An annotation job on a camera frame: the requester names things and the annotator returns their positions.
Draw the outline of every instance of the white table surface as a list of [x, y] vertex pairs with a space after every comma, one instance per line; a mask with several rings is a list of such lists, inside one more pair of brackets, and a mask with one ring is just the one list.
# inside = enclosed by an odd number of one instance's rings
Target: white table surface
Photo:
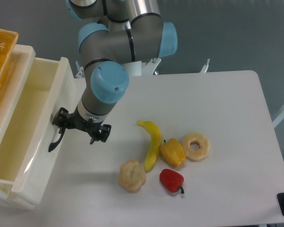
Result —
[[[77, 80], [83, 89], [84, 80]], [[211, 153], [177, 170], [185, 194], [169, 193], [159, 158], [137, 193], [118, 184], [119, 167], [143, 162], [150, 138], [137, 120], [154, 121], [162, 137], [196, 131]], [[33, 211], [0, 207], [0, 227], [219, 227], [284, 222], [276, 194], [284, 163], [260, 82], [252, 71], [133, 77], [105, 123], [106, 143], [67, 130], [49, 184]]]

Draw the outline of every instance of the gray wall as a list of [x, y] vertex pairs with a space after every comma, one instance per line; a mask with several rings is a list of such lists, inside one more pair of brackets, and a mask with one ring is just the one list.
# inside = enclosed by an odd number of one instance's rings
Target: gray wall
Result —
[[[254, 70], [273, 117], [284, 103], [284, 0], [159, 0], [165, 21], [175, 24], [178, 51], [163, 59], [161, 74]], [[0, 28], [19, 32], [18, 44], [36, 56], [80, 60], [79, 29], [64, 0], [0, 0]], [[284, 122], [276, 128], [284, 157]]]

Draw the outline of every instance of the white plastic drawer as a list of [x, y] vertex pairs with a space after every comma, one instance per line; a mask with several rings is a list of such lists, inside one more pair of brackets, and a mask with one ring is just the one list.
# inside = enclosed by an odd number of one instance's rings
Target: white plastic drawer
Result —
[[0, 204], [32, 209], [41, 201], [60, 146], [53, 116], [74, 107], [76, 87], [69, 62], [35, 58], [0, 144]]

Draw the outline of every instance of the toy banana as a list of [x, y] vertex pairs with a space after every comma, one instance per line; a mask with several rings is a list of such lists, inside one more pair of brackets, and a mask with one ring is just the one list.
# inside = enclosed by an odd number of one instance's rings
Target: toy banana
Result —
[[151, 121], [137, 121], [137, 125], [144, 127], [151, 135], [151, 147], [144, 162], [144, 170], [149, 172], [154, 167], [160, 153], [161, 132], [158, 126]]

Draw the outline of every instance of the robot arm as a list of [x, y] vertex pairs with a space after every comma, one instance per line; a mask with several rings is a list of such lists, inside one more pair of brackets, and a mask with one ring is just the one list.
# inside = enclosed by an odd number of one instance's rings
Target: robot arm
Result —
[[[91, 136], [90, 144], [99, 140], [105, 142], [111, 126], [101, 124], [129, 84], [128, 74], [120, 64], [174, 54], [177, 33], [172, 23], [162, 21], [156, 0], [66, 1], [69, 10], [79, 18], [102, 13], [116, 16], [117, 9], [123, 15], [126, 6], [130, 29], [124, 27], [124, 30], [109, 32], [105, 25], [91, 23], [80, 30], [79, 52], [87, 86], [74, 113], [61, 108], [53, 119], [53, 124], [61, 128], [62, 136], [65, 129], [75, 128]], [[110, 7], [113, 4], [119, 4], [119, 8], [113, 10]]]

